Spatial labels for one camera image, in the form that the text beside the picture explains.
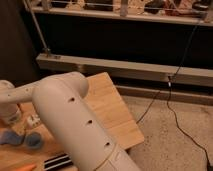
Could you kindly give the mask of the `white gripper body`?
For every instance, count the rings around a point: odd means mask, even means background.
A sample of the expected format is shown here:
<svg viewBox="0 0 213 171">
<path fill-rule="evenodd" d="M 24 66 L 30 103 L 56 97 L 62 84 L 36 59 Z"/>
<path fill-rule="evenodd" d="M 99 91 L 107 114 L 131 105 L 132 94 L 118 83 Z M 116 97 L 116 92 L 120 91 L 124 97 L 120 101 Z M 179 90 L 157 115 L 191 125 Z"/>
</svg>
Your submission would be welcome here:
<svg viewBox="0 0 213 171">
<path fill-rule="evenodd" d="M 0 104 L 0 119 L 7 125 L 19 121 L 21 111 L 17 104 Z"/>
</svg>

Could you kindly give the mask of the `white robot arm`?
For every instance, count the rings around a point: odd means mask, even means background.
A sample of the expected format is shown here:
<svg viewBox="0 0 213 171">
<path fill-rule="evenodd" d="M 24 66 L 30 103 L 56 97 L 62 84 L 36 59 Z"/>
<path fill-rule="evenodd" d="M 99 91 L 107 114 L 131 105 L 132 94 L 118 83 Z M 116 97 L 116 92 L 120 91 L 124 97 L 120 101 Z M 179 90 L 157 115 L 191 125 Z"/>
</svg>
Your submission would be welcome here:
<svg viewBox="0 0 213 171">
<path fill-rule="evenodd" d="M 79 171 L 140 171 L 84 102 L 89 84 L 79 72 L 0 90 L 0 104 L 30 101 Z"/>
</svg>

